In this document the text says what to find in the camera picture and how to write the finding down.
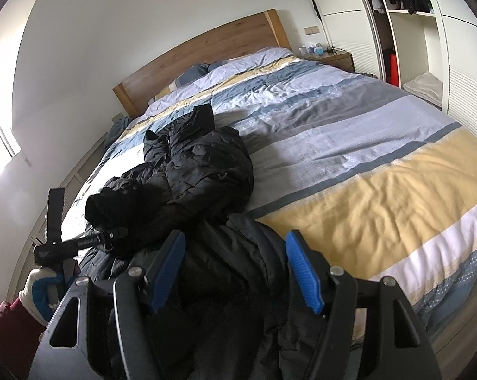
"open wardrobe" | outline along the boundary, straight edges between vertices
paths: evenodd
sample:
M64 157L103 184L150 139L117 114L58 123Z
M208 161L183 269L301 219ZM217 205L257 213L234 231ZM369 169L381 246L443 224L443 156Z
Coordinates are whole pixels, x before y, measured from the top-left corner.
M477 137L477 19L464 0L314 0L357 72L401 87Z

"metal bolt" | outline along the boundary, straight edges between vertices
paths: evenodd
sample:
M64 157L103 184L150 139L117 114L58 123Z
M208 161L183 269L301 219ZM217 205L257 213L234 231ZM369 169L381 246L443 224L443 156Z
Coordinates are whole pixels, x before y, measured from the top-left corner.
M86 286L87 284L89 284L89 278L85 275L82 277L77 277L75 279L75 284L77 286Z
M393 287L396 284L396 280L392 276L387 275L385 278L383 278L383 284L385 286Z
M143 270L141 269L141 267L131 267L129 270L128 270L128 274L131 276L131 277L138 277L138 276L141 276L141 273L143 273Z
M333 265L330 267L330 274L333 276L343 276L344 269L340 267L339 265Z

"pillow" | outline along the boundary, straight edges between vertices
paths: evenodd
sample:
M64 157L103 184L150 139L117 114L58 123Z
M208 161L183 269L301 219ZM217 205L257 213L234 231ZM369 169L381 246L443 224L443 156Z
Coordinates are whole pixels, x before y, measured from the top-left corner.
M189 84L195 82L200 77L207 75L209 73L209 65L206 63L197 63L189 68L186 72L182 73L175 80L169 83L168 86L163 88L154 98L149 100L149 106L160 98L174 92L177 88L188 86Z
M240 59L242 59L242 58L244 58L244 57L247 57L248 55L250 55L250 54L241 55L240 57L233 57L232 59L227 59L227 60L222 60L222 61L216 61L215 63L210 64L210 65L207 67L207 70L208 70L209 73L210 73L211 71L214 71L217 67L221 67L221 66L223 66L223 65L225 65L225 64L227 64L227 63L231 63L232 61L235 61L235 60L240 60Z

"yellow stripe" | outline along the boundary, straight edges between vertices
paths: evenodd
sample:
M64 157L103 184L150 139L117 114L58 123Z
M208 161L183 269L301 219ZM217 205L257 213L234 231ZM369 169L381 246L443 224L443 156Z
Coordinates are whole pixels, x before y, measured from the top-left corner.
M235 74L234 76L228 78L227 80L224 80L223 82L219 83L218 85L215 85L214 87L201 91L190 98L186 98L185 100L181 100L178 103L175 103L169 106L166 110L162 111L161 113L158 113L150 118L147 118L146 120L140 121L138 124L134 125L130 129L125 130L122 133L122 135L119 137L117 142L121 142L122 140L125 140L135 135L137 132L141 131L144 127L154 123L155 121L158 121L161 118L166 117L167 115L173 113L173 111L176 111L180 108L183 108L193 103L194 101L200 100L201 98L204 98L204 97L210 97L232 86L235 86L243 81L250 80L250 78L258 77L260 75L270 74L274 71L284 68L285 66L291 63L296 63L299 61L301 60L298 57L294 57L290 55L289 57L278 59L266 65L265 67L255 68L254 70L250 70L240 74Z
M409 256L477 204L477 139L460 128L411 155L260 219L299 229L330 264L369 279Z

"light switch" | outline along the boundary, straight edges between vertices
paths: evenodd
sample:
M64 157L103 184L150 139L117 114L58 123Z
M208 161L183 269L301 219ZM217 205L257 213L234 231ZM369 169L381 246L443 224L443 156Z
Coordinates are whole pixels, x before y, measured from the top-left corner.
M306 27L304 28L304 30L305 30L305 34L308 36L310 36L311 34L318 34L320 32L318 26Z

